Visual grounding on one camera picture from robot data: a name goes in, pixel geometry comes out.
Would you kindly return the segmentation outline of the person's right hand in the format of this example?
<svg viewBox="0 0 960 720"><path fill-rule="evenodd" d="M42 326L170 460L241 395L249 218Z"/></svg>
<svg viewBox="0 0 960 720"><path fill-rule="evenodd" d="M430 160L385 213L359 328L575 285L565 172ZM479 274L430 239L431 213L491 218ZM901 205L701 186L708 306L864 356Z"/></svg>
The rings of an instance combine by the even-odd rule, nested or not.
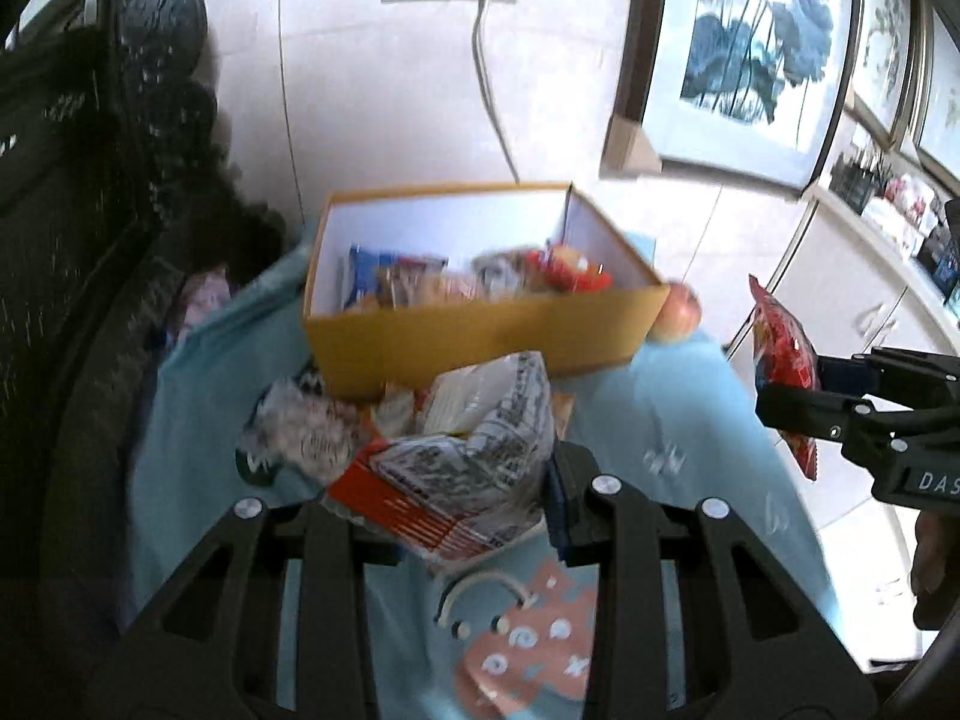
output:
<svg viewBox="0 0 960 720"><path fill-rule="evenodd" d="M914 536L913 622L921 631L939 631L958 601L958 518L921 512Z"/></svg>

